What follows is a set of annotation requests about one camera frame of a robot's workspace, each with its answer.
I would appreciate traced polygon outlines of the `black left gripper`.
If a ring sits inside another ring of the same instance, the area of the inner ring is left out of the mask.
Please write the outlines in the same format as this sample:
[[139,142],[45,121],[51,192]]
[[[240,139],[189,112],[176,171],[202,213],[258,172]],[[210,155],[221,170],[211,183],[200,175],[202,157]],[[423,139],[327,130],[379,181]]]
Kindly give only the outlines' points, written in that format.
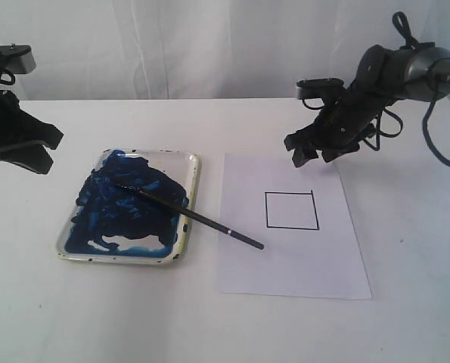
[[[19,103],[13,92],[0,91],[0,161],[46,175],[54,161],[43,146],[56,150],[64,134],[21,110]],[[36,144],[23,146],[28,141]]]

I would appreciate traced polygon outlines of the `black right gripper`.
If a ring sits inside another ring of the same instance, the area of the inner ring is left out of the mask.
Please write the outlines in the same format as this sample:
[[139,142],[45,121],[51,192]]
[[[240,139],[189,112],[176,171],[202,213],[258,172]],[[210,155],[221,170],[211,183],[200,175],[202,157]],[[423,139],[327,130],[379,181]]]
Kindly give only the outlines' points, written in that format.
[[[359,151],[358,137],[386,104],[386,96],[350,85],[333,105],[327,105],[314,121],[314,136],[326,163]],[[307,126],[284,139],[287,151],[293,151],[292,162],[302,167],[318,159],[317,145]]]

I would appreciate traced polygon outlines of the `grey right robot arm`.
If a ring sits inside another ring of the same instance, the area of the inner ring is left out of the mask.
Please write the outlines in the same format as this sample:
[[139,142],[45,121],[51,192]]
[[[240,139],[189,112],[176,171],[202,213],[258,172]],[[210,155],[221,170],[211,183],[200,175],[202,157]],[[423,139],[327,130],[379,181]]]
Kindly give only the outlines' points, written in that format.
[[361,144],[378,151],[381,138],[393,137],[381,129],[382,116],[404,124],[388,109],[402,100],[429,103],[422,121],[424,139],[433,155],[450,167],[428,131],[436,102],[450,95],[450,51],[433,44],[395,51],[375,45],[363,55],[348,87],[337,78],[304,79],[296,86],[303,103],[320,99],[323,104],[316,107],[318,115],[312,124],[284,139],[295,167],[319,157],[329,163],[359,151]]

